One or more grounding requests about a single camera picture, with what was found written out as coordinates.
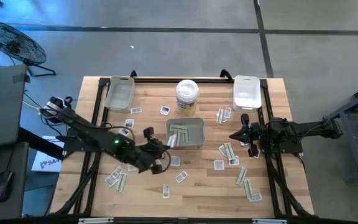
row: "wooden table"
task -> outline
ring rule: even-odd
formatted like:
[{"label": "wooden table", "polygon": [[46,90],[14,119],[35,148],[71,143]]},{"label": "wooden table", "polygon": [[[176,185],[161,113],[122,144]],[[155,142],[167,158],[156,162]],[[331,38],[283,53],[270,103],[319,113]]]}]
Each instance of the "wooden table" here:
[{"label": "wooden table", "polygon": [[[91,120],[100,77],[84,77],[76,112]],[[287,93],[283,79],[267,79],[268,89],[276,117],[292,120]],[[155,137],[167,142],[165,122],[169,118],[181,118],[176,111],[176,84],[174,83],[136,83],[135,98],[132,107],[142,107],[140,114],[120,114],[109,112],[108,122],[123,125],[125,119],[135,119],[133,131],[137,144],[144,144],[143,129],[154,127]],[[241,147],[238,141],[229,139],[229,135],[240,130],[240,112],[232,110],[231,118],[223,125],[216,123],[219,108],[232,106],[232,85],[199,84],[200,95],[194,117],[204,119],[206,142],[199,148],[171,149],[173,156],[181,158],[180,167],[171,167],[163,174],[152,175],[150,171],[138,174],[127,172],[127,181],[123,193],[109,188],[105,178],[120,164],[112,157],[103,154],[99,166],[94,201],[93,217],[203,217],[203,218],[268,218],[273,217],[267,169],[263,155],[259,159],[249,157],[248,147]],[[171,107],[168,116],[159,113],[162,105]],[[262,107],[265,101],[262,92]],[[99,111],[98,124],[101,122],[103,107]],[[249,113],[250,122],[258,121],[257,112]],[[240,166],[248,169],[246,178],[251,180],[254,193],[261,193],[263,200],[249,202],[244,189],[234,183],[239,167],[229,166],[225,160],[225,170],[214,170],[215,159],[225,159],[218,147],[231,142],[234,152],[240,158]],[[51,212],[62,207],[75,190],[80,178],[83,152],[73,153],[64,160],[57,188],[52,202]],[[287,184],[296,199],[304,208],[313,213],[305,172],[299,158],[283,155],[283,164]],[[181,183],[175,177],[181,171],[189,176]],[[170,198],[162,199],[162,185],[170,185]],[[282,194],[278,189],[280,208],[284,211]],[[85,189],[82,208],[85,206],[88,188]]]}]

